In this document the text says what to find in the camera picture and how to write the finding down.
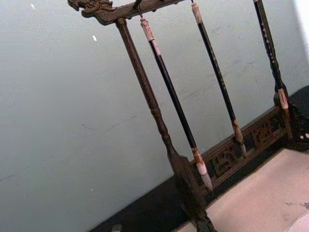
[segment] carved dragon head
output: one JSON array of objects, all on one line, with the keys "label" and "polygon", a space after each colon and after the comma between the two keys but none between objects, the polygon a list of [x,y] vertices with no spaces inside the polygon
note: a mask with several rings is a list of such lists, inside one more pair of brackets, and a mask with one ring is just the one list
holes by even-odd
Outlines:
[{"label": "carved dragon head", "polygon": [[83,17],[98,17],[101,12],[114,12],[116,8],[112,7],[112,1],[109,0],[68,0],[68,4],[75,10],[83,8]]}]

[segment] hook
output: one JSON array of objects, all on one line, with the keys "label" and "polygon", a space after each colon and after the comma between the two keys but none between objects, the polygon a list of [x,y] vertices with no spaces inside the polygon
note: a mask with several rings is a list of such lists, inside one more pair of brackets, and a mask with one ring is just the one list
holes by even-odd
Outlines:
[{"label": "hook", "polygon": [[138,11],[139,11],[140,17],[143,18],[143,14],[141,13],[141,10],[140,10],[140,5],[138,6]]}]

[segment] black brush handle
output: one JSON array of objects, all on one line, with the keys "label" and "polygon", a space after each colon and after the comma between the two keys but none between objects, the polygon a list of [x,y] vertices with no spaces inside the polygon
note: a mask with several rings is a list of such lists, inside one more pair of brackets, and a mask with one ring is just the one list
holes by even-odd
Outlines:
[{"label": "black brush handle", "polygon": [[197,25],[198,25],[199,31],[202,35],[204,44],[205,44],[207,52],[208,52],[208,55],[211,59],[211,64],[212,64],[213,70],[216,74],[216,77],[217,77],[217,80],[218,80],[218,83],[219,83],[219,86],[220,86],[220,90],[222,92],[222,95],[223,95],[223,98],[224,98],[224,101],[225,101],[225,104],[226,104],[226,107],[227,107],[228,114],[230,116],[231,121],[233,122],[233,121],[235,121],[236,117],[235,117],[235,114],[234,114],[234,110],[233,110],[233,107],[232,107],[231,100],[228,96],[228,93],[227,93],[227,90],[226,90],[226,87],[225,87],[225,83],[224,83],[218,62],[217,62],[217,58],[216,58],[214,51],[213,51],[213,48],[211,46],[211,42],[210,42],[208,34],[206,32],[204,23],[201,22],[201,23],[198,23]]},{"label": "black brush handle", "polygon": [[267,55],[268,55],[268,58],[269,58],[270,67],[271,67],[272,74],[273,74],[275,82],[276,82],[276,87],[278,89],[281,89],[281,88],[283,88],[284,84],[283,84],[283,81],[281,79],[279,64],[278,64],[278,61],[277,61],[277,58],[276,58],[276,51],[275,51],[274,43],[272,41],[272,37],[271,37],[271,33],[270,33],[268,21],[267,21],[265,9],[264,9],[264,6],[263,6],[263,2],[261,0],[253,0],[253,1],[254,1],[256,14],[257,14],[257,17],[258,17],[258,20],[259,20],[260,29],[261,29],[261,33],[262,33],[262,36],[263,36],[265,49],[266,49],[266,52],[267,52]]},{"label": "black brush handle", "polygon": [[186,119],[186,117],[184,115],[182,106],[181,106],[181,104],[179,102],[179,99],[178,99],[178,96],[176,94],[175,88],[174,88],[173,83],[172,83],[172,81],[170,79],[169,73],[168,73],[168,71],[166,69],[166,66],[165,66],[164,61],[162,59],[162,56],[161,56],[161,54],[160,54],[160,52],[158,50],[158,47],[157,47],[157,44],[156,44],[155,40],[150,40],[149,41],[149,45],[151,47],[152,52],[154,53],[154,58],[155,58],[155,60],[156,60],[156,62],[158,64],[158,67],[159,67],[160,71],[161,71],[161,74],[163,76],[163,79],[164,79],[164,82],[166,84],[166,87],[168,88],[169,95],[170,95],[170,97],[171,97],[171,99],[173,101],[173,104],[175,106],[176,112],[177,112],[178,117],[180,119],[180,122],[181,122],[181,124],[183,126],[183,130],[184,130],[185,135],[187,137],[187,140],[188,140],[188,142],[190,144],[190,147],[191,148],[196,148],[197,145],[195,143],[194,137],[193,137],[192,132],[190,130],[188,121],[187,121],[187,119]]}]

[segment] white wall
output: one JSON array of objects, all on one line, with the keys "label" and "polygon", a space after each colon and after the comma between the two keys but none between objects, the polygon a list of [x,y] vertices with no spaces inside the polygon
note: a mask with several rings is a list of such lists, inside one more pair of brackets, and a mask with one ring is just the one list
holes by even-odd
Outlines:
[{"label": "white wall", "polygon": [[304,49],[309,59],[309,1],[307,0],[294,0],[298,20],[301,24],[303,34]]},{"label": "white wall", "polygon": [[[274,92],[253,3],[198,3],[244,126],[273,105]],[[205,151],[232,128],[190,8],[145,16]],[[265,8],[293,93],[309,84],[293,2],[265,0]],[[0,15],[1,232],[85,232],[172,175],[115,26],[83,18],[65,0],[1,1]],[[191,159],[138,17],[128,26],[174,145]]]}]

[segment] wooden brush rack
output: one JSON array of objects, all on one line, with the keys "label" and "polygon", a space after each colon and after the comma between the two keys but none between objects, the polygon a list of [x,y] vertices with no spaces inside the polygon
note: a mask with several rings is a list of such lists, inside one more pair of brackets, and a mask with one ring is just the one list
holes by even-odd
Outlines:
[{"label": "wooden brush rack", "polygon": [[[140,4],[140,13],[155,11],[180,1],[183,0],[144,0]],[[176,186],[182,197],[185,210],[191,220],[196,222],[198,232],[215,232],[205,211],[206,206],[210,203],[205,200],[209,191],[203,184],[194,161],[189,162],[186,157],[180,156],[174,149],[155,94],[126,25],[126,19],[140,14],[135,3],[113,7],[112,2],[108,0],[68,0],[68,4],[77,11],[79,8],[83,8],[82,16],[84,17],[95,17],[104,26],[115,23],[118,27],[147,104],[167,148],[168,158],[175,174]],[[274,143],[282,141],[289,148],[309,149],[309,143],[299,140],[298,117],[291,115],[292,123],[287,124],[285,115],[278,104],[278,96],[275,95],[274,101],[274,107],[241,129],[248,151],[246,158],[241,155],[239,144],[234,135],[229,136],[202,155],[214,186],[214,197],[216,196],[216,188]],[[287,139],[287,126],[292,127],[293,140]]]}]

